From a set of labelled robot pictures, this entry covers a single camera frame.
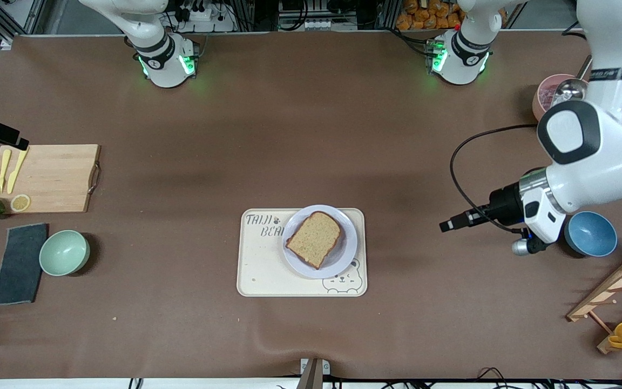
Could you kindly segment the lavender round plate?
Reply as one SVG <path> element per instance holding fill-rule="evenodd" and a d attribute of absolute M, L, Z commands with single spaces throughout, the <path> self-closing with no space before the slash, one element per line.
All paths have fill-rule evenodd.
<path fill-rule="evenodd" d="M 298 229 L 301 222 L 315 211 L 331 215 L 342 229 L 342 235 L 338 244 L 329 253 L 319 270 L 304 263 L 296 254 L 286 248 L 287 239 Z M 351 265 L 359 248 L 359 235 L 353 222 L 341 210 L 326 205 L 308 206 L 296 211 L 284 225 L 282 239 L 283 255 L 289 266 L 299 275 L 314 280 L 324 280 L 338 276 Z"/>

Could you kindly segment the brown toast bread slice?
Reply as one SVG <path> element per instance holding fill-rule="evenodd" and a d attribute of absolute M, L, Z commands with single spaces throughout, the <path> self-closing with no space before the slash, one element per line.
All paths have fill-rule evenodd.
<path fill-rule="evenodd" d="M 311 213 L 287 239 L 285 247 L 304 263 L 319 270 L 342 235 L 340 224 L 329 214 Z"/>

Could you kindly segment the yellow plastic fork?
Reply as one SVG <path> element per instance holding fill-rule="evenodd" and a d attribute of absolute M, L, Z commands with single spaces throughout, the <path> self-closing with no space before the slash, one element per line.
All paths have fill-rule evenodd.
<path fill-rule="evenodd" d="M 3 184 L 5 183 L 5 175 L 8 170 L 12 151 L 10 149 L 3 150 L 0 165 L 0 195 L 3 193 Z"/>

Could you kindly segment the yellow plastic knife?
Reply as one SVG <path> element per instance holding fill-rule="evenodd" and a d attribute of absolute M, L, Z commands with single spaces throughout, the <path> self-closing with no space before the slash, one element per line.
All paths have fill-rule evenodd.
<path fill-rule="evenodd" d="M 14 170 L 8 175 L 8 178 L 6 180 L 6 192 L 7 192 L 7 194 L 12 194 L 13 193 L 14 187 L 15 187 L 15 182 L 17 180 L 17 177 L 19 176 L 19 171 L 21 170 L 22 165 L 25 162 L 25 158 L 26 158 L 28 152 L 29 152 L 29 148 L 19 152 L 19 155 L 17 156 L 16 165 L 14 167 Z"/>

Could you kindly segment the wooden cutting board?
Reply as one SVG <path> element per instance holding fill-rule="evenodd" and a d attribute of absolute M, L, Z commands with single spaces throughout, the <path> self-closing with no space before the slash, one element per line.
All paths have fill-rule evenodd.
<path fill-rule="evenodd" d="M 3 150 L 12 151 L 0 194 L 4 205 L 9 207 L 12 198 L 25 194 L 31 199 L 25 213 L 86 212 L 99 180 L 100 145 L 30 145 L 28 148 L 14 191 L 7 194 L 6 180 L 14 170 L 20 150 L 0 147 L 0 165 Z"/>

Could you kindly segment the blue bowl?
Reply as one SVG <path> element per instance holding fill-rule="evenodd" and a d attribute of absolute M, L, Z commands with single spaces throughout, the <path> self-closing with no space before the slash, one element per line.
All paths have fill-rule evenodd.
<path fill-rule="evenodd" d="M 574 252 L 583 256 L 602 258 L 618 246 L 617 232 L 602 214 L 582 211 L 572 215 L 564 227 L 564 237 Z"/>

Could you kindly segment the pink bowl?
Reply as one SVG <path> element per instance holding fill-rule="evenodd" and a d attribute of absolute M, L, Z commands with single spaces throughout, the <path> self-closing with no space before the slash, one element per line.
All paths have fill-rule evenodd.
<path fill-rule="evenodd" d="M 555 95 L 558 84 L 566 79 L 574 77 L 568 74 L 551 75 L 543 79 L 537 86 L 536 92 L 533 94 L 532 111 L 536 120 L 540 120 L 542 116 L 551 109 L 551 100 Z"/>

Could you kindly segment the dark grey cloth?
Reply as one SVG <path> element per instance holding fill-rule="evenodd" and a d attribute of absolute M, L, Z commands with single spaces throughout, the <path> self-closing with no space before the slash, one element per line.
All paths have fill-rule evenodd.
<path fill-rule="evenodd" d="M 0 306 L 35 302 L 42 269 L 39 254 L 49 236 L 49 225 L 10 227 L 0 266 Z"/>

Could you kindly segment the metal scoop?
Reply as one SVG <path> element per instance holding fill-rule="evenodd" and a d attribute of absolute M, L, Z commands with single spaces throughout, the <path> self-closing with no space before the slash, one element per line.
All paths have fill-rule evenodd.
<path fill-rule="evenodd" d="M 570 77 L 570 79 L 566 79 L 558 84 L 555 90 L 555 95 L 553 95 L 553 99 L 551 100 L 551 107 L 571 99 L 585 98 L 588 83 L 585 81 L 584 76 L 589 70 L 591 64 L 592 55 L 588 55 L 577 76 Z"/>

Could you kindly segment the light green bowl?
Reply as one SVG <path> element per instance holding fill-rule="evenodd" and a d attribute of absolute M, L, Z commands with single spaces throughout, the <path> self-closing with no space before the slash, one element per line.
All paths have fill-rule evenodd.
<path fill-rule="evenodd" d="M 50 276 L 68 276 L 83 268 L 89 256 L 86 237 L 77 231 L 59 231 L 44 242 L 39 252 L 39 265 Z"/>

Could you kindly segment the orange bread roll pile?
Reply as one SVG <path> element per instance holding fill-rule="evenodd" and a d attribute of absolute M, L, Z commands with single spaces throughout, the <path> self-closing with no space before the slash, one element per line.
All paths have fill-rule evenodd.
<path fill-rule="evenodd" d="M 397 16 L 397 30 L 456 29 L 467 13 L 457 2 L 448 0 L 403 0 Z"/>

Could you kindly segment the cream bear print tray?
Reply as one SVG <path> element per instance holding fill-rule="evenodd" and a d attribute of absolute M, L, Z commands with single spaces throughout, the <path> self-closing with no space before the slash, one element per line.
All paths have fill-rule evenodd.
<path fill-rule="evenodd" d="M 359 248 L 338 276 L 314 280 L 289 266 L 281 247 L 284 225 L 300 209 L 249 209 L 240 217 L 236 285 L 245 297 L 359 297 L 368 288 L 365 219 L 360 209 L 339 209 L 356 227 Z"/>

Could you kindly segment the white power strip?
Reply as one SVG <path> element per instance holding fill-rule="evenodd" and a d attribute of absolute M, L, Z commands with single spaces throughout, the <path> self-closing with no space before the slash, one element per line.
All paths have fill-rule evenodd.
<path fill-rule="evenodd" d="M 220 8 L 213 3 L 192 3 L 180 7 L 179 15 L 184 22 L 213 22 L 220 20 Z"/>
<path fill-rule="evenodd" d="M 303 21 L 303 24 L 292 24 L 287 30 L 332 30 L 336 24 L 331 19 L 307 19 Z"/>

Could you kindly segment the aluminium frame post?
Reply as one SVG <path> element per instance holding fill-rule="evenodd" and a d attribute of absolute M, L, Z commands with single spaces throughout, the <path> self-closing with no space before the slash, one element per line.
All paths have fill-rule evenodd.
<path fill-rule="evenodd" d="M 37 33 L 49 0 L 0 0 L 0 46 L 10 47 L 17 36 Z"/>

